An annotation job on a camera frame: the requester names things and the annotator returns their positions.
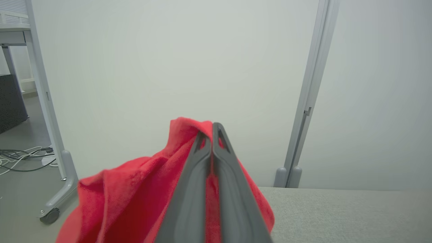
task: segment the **white metal post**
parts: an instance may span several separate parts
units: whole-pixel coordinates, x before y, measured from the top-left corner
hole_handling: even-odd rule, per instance
[[[297,105],[285,164],[283,168],[279,168],[276,171],[275,187],[288,187],[291,172],[301,173],[302,171],[301,168],[296,168],[296,170],[292,169],[297,166],[299,161],[306,132],[314,110],[331,39],[333,37],[333,30],[336,25],[338,10],[339,0],[320,0],[318,4],[308,62],[306,64],[305,76],[300,91],[299,103]],[[295,178],[300,180],[300,175],[296,175]]]
[[[39,211],[38,217],[45,224],[50,224],[57,220],[59,215],[59,207],[63,204],[70,195],[73,194],[78,185],[78,176],[76,175],[75,167],[72,161],[72,155],[69,151],[64,149],[64,145],[60,135],[60,129],[58,127],[57,119],[55,116],[54,106],[51,101],[49,93],[47,75],[45,73],[45,67],[42,60],[41,47],[39,44],[38,33],[35,25],[35,16],[33,14],[32,1],[27,0],[27,11],[29,14],[30,31],[24,31],[25,40],[27,47],[29,48],[29,57],[32,64],[32,70],[34,72],[35,83],[38,83],[42,90],[45,92],[39,94],[41,102],[46,104],[46,113],[49,116],[50,126],[52,131],[52,143],[55,144],[54,151],[56,155],[61,159],[61,170],[62,178],[66,180],[66,183],[48,202],[45,203],[42,210]]]
[[[54,130],[55,130],[54,122],[56,122],[56,121],[53,121],[50,110],[48,109],[48,107],[50,105],[49,103],[51,102],[51,98],[49,96],[49,92],[46,91],[44,85],[42,85],[41,80],[40,80],[40,74],[39,74],[38,67],[36,64],[35,49],[33,46],[33,38],[32,38],[30,31],[24,31],[24,36],[25,36],[25,42],[27,44],[27,50],[29,52],[30,65],[31,65],[32,71],[33,71],[33,78],[35,80],[36,90],[38,92],[39,101],[40,101],[41,107],[42,107],[42,113],[44,115],[45,123],[46,123],[47,128],[48,128],[48,134],[50,136],[50,140],[51,140],[51,144],[53,146],[55,158],[56,158],[56,161],[58,164],[58,168],[60,170],[61,179],[65,180],[66,179],[66,172],[64,170],[63,160],[61,158],[62,148],[59,147],[59,143],[62,143],[62,142],[59,141],[57,136],[55,136],[55,134],[54,134]]]

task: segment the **red towel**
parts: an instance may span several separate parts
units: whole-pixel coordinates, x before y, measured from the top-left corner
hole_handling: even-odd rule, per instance
[[[212,139],[212,122],[173,120],[162,151],[80,180],[79,206],[66,219],[56,242],[153,242],[198,131]],[[273,212],[241,168],[270,232]],[[206,242],[220,242],[218,184],[212,174],[206,181]]]

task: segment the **gray floor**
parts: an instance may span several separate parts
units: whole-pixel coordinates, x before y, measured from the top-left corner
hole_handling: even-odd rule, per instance
[[[51,144],[38,97],[25,99],[29,119],[0,134],[0,148],[24,150]],[[20,162],[15,169],[34,169],[40,159]],[[60,212],[60,218],[46,226],[36,217],[43,205],[63,186],[56,167],[33,172],[8,172],[0,176],[0,242],[54,242],[67,215],[77,205]]]

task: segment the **metal frame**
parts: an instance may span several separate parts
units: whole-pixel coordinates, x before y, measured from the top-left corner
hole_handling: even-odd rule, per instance
[[[18,76],[18,72],[15,69],[15,65],[13,64],[13,61],[12,61],[12,53],[10,51],[10,48],[9,48],[9,46],[2,46],[2,50],[3,50],[4,58],[6,60],[7,67],[9,69],[9,73],[12,75],[16,85],[19,87],[19,91],[20,91],[19,96],[21,97],[21,99],[24,102],[24,99],[22,98],[22,95],[21,95],[22,89],[21,89],[21,84],[19,83],[20,78]]]
[[[43,206],[43,209],[38,212],[37,217],[44,217],[51,210],[59,207],[64,199],[66,199],[72,192],[75,191],[78,184],[78,176],[76,175],[72,156],[64,149],[61,139],[60,130],[54,112],[54,106],[48,88],[47,76],[42,60],[32,3],[30,0],[27,1],[27,9],[29,14],[30,30],[7,32],[5,31],[6,29],[2,29],[2,32],[0,32],[0,45],[3,46],[5,57],[8,59],[7,63],[11,74],[15,73],[15,69],[8,46],[27,46],[30,65],[32,67],[33,77],[42,107],[42,113],[44,115],[49,137],[53,145],[61,180],[66,181],[62,189],[60,189],[60,191],[57,192],[57,194]]]
[[[279,168],[276,171],[275,187],[290,187],[290,184],[298,187],[299,185],[302,170],[296,166],[299,163],[300,154],[317,100],[336,25],[339,3],[339,0],[319,1],[308,62],[306,64],[305,76],[300,91],[285,164],[283,168]],[[291,178],[295,178],[296,181],[291,183]]]

